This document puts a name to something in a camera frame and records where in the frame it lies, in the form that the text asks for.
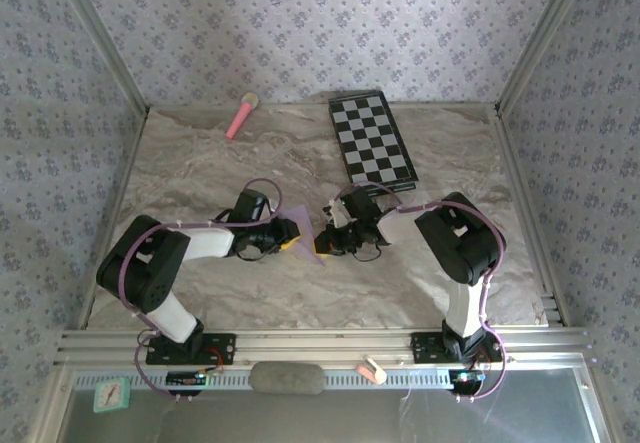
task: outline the chessboard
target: chessboard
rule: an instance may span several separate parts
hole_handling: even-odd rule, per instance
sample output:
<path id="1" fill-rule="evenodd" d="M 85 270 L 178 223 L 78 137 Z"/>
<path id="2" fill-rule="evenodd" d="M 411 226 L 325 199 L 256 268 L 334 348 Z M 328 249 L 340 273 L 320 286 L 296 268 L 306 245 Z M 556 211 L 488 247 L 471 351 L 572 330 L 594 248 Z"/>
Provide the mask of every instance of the chessboard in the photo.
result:
<path id="1" fill-rule="evenodd" d="M 329 100 L 329 113 L 351 182 L 413 190 L 418 176 L 382 91 Z M 369 186 L 371 196 L 384 194 Z"/>

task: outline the floral wallpaper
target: floral wallpaper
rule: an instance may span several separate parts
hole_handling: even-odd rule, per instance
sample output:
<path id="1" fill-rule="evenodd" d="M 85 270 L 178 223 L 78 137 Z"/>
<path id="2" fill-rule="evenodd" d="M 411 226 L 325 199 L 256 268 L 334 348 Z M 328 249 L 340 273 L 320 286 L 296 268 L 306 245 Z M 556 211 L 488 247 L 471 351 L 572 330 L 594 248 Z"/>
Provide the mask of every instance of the floral wallpaper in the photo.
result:
<path id="1" fill-rule="evenodd" d="M 0 441 L 75 324 L 139 119 L 67 0 L 0 0 Z"/>
<path id="2" fill-rule="evenodd" d="M 149 105 L 495 101 L 547 0 L 93 0 Z"/>
<path id="3" fill-rule="evenodd" d="M 577 0 L 507 118 L 572 323 L 640 441 L 640 0 Z"/>

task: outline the green clock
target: green clock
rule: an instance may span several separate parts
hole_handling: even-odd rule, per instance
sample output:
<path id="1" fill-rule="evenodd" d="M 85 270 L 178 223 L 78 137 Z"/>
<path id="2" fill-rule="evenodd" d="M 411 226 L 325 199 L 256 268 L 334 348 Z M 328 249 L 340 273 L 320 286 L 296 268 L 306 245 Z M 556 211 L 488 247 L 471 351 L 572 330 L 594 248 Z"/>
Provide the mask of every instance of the green clock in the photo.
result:
<path id="1" fill-rule="evenodd" d="M 93 397 L 93 412 L 123 410 L 129 407 L 131 385 L 128 378 L 101 381 L 96 385 Z"/>

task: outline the black mounting bracket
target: black mounting bracket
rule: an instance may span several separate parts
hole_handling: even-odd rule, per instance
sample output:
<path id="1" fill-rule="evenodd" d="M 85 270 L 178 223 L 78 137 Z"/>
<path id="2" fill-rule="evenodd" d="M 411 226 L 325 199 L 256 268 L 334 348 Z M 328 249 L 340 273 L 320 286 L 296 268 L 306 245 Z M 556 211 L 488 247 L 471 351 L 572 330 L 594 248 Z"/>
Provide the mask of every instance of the black mounting bracket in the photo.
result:
<path id="1" fill-rule="evenodd" d="M 164 336 L 149 340 L 145 362 L 147 365 L 196 365 L 218 366 L 218 354 L 222 364 L 230 366 L 236 352 L 236 335 L 233 333 L 202 333 L 202 345 L 195 353 L 184 351 Z"/>
<path id="2" fill-rule="evenodd" d="M 487 332 L 478 344 L 478 351 L 483 349 L 489 355 L 491 362 L 500 362 L 502 361 L 502 352 L 499 347 L 494 349 L 494 344 L 497 343 L 495 336 Z M 415 364 L 460 363 L 444 346 L 441 331 L 411 333 L 411 351 Z"/>

